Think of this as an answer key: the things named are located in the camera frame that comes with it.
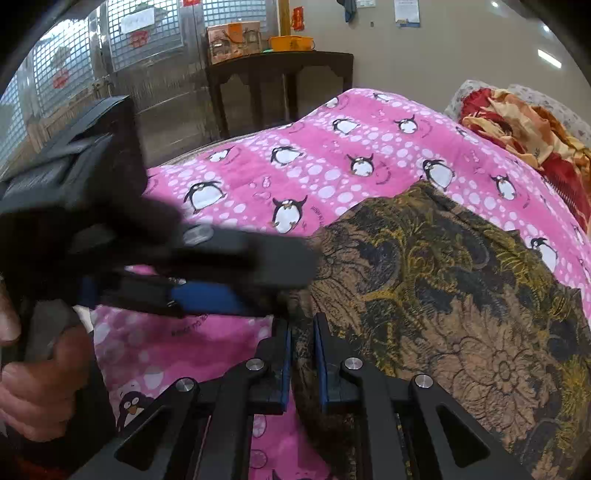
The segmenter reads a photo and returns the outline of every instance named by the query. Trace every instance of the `metal security grid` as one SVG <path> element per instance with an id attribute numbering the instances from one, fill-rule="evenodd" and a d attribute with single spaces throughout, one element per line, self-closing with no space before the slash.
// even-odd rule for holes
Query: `metal security grid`
<path id="1" fill-rule="evenodd" d="M 203 0 L 205 25 L 232 22 L 261 22 L 261 31 L 267 29 L 265 0 Z"/>
<path id="2" fill-rule="evenodd" d="M 182 45 L 183 39 L 178 21 L 178 0 L 111 0 L 108 5 L 111 58 L 115 70 L 120 70 L 150 55 Z M 155 8 L 155 24 L 145 29 L 149 32 L 145 45 L 134 48 L 132 45 L 134 33 L 121 33 L 119 23 L 125 15 L 134 13 L 136 7 L 144 5 Z"/>
<path id="3" fill-rule="evenodd" d="M 12 77 L 4 95 L 0 99 L 0 118 L 2 121 L 2 131 L 0 132 L 0 166 L 3 166 L 10 158 L 14 149 L 27 136 L 25 123 L 22 120 L 21 105 L 18 101 L 16 75 Z"/>
<path id="4" fill-rule="evenodd" d="M 88 22 L 65 20 L 52 28 L 35 46 L 33 72 L 45 116 L 90 86 L 95 77 L 90 63 Z M 65 84 L 56 88 L 54 81 L 60 78 Z"/>

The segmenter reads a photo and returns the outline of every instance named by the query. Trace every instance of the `orange basket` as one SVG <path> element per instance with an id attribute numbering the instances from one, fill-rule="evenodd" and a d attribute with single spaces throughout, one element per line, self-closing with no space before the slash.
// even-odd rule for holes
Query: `orange basket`
<path id="1" fill-rule="evenodd" d="M 314 50 L 315 46 L 312 37 L 298 37 L 297 35 L 271 37 L 269 43 L 274 51 Z"/>

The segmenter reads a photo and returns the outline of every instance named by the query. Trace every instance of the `wall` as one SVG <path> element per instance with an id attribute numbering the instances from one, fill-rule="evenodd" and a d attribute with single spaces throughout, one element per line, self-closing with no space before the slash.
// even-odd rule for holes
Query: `wall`
<path id="1" fill-rule="evenodd" d="M 358 10 L 352 25 L 336 0 L 291 0 L 304 7 L 316 49 L 355 55 L 354 85 L 397 92 L 442 111 L 466 79 L 544 92 L 591 122 L 591 87 L 566 49 L 541 23 L 498 0 L 420 0 L 421 28 L 398 28 L 393 0 Z M 559 59 L 556 69 L 538 48 Z"/>

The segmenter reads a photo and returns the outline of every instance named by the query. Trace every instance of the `fluorescent light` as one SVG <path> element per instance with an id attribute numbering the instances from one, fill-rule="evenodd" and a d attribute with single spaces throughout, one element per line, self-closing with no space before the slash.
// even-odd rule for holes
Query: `fluorescent light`
<path id="1" fill-rule="evenodd" d="M 546 53 L 544 50 L 538 50 L 538 55 L 548 63 L 554 65 L 557 69 L 562 68 L 562 64 L 558 60 L 556 60 L 552 55 Z"/>

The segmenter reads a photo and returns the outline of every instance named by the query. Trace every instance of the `finger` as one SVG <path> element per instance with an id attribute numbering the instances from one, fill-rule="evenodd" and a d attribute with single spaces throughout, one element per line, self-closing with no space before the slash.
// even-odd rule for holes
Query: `finger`
<path id="1" fill-rule="evenodd" d="M 0 346 L 7 346 L 17 341 L 21 334 L 21 322 L 14 311 L 4 282 L 0 282 Z"/>
<path id="2" fill-rule="evenodd" d="M 80 325 L 61 334 L 53 352 L 57 366 L 64 372 L 86 370 L 95 353 L 90 335 Z"/>
<path id="3" fill-rule="evenodd" d="M 49 442 L 66 434 L 66 422 L 56 423 L 49 427 L 33 427 L 18 421 L 2 410 L 0 410 L 0 416 L 13 429 L 32 442 Z"/>
<path id="4" fill-rule="evenodd" d="M 88 371 L 64 372 L 55 360 L 33 364 L 13 362 L 2 371 L 2 385 L 15 397 L 32 403 L 56 402 L 71 397 L 86 385 Z"/>
<path id="5" fill-rule="evenodd" d="M 12 395 L 0 384 L 2 411 L 13 419 L 33 427 L 50 427 L 68 421 L 74 415 L 74 397 L 56 403 L 34 404 Z"/>

